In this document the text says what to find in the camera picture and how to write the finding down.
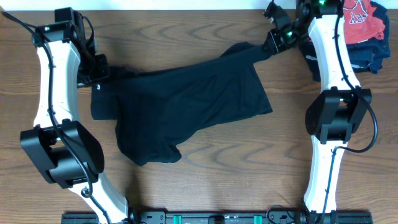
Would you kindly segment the black t-shirt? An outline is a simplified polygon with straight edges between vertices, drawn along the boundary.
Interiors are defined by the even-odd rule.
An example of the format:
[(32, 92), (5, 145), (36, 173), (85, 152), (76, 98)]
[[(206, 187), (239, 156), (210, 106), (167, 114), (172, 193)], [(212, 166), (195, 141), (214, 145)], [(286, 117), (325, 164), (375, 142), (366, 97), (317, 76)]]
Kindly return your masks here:
[(119, 150), (135, 164), (174, 163), (196, 131), (272, 111), (254, 68), (272, 55), (240, 42), (213, 60), (153, 72), (112, 67), (114, 79), (92, 89), (91, 115), (114, 120)]

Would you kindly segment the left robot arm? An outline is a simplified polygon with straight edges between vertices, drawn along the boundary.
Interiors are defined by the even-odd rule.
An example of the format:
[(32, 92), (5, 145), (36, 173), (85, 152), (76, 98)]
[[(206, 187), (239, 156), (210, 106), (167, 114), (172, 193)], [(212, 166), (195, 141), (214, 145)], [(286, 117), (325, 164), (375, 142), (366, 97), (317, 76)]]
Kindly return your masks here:
[(66, 217), (73, 223), (131, 223), (128, 200), (104, 173), (99, 141), (81, 124), (77, 89), (109, 77), (104, 55), (96, 53), (88, 18), (70, 10), (54, 23), (31, 30), (40, 60), (40, 98), (32, 129), (20, 143), (42, 177), (80, 196), (94, 211), (88, 217)]

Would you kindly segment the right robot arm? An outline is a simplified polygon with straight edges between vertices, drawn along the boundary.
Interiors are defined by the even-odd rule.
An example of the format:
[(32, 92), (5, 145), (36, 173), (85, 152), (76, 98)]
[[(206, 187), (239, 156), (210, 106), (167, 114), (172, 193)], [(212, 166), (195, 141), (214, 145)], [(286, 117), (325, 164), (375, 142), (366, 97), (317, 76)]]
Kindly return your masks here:
[(344, 152), (364, 115), (374, 117), (372, 94), (361, 87), (351, 67), (344, 33), (343, 1), (297, 1), (296, 18), (270, 2), (264, 16), (274, 23), (263, 48), (279, 54), (310, 39), (318, 60), (321, 90), (305, 113), (312, 139), (310, 180), (297, 212), (281, 223), (372, 223), (370, 212), (339, 211), (336, 187)]

